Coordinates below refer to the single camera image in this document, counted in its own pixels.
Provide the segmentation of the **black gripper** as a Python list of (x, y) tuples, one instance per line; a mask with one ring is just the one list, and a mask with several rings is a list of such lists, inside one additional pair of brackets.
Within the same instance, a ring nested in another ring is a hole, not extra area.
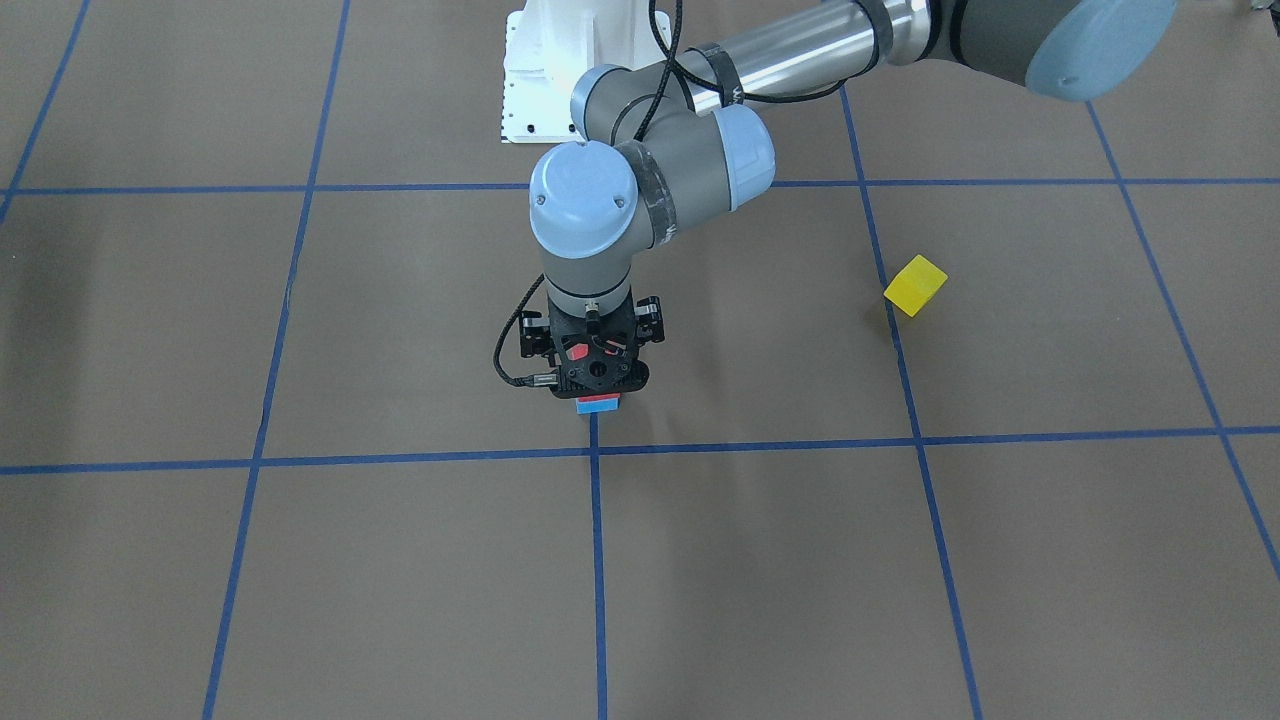
[(636, 392), (650, 377), (648, 365), (640, 359), (640, 348), (636, 354), (607, 355), (599, 348), (577, 345), (557, 357), (557, 383), (550, 389), (557, 398)]

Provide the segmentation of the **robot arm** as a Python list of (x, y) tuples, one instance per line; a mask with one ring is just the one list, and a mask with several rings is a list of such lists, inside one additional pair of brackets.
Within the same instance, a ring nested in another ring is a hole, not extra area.
[(529, 183), (545, 313), (506, 322), (548, 372), (508, 386), (557, 398), (641, 389), (640, 352), (666, 337), (660, 301), (635, 299), (634, 258), (737, 211), (776, 173), (758, 106), (809, 102), (877, 67), (959, 64), (1043, 97), (1085, 102), (1132, 76), (1158, 45), (1174, 1), (823, 1), (640, 69), (588, 69), (570, 95), (579, 138), (547, 151)]

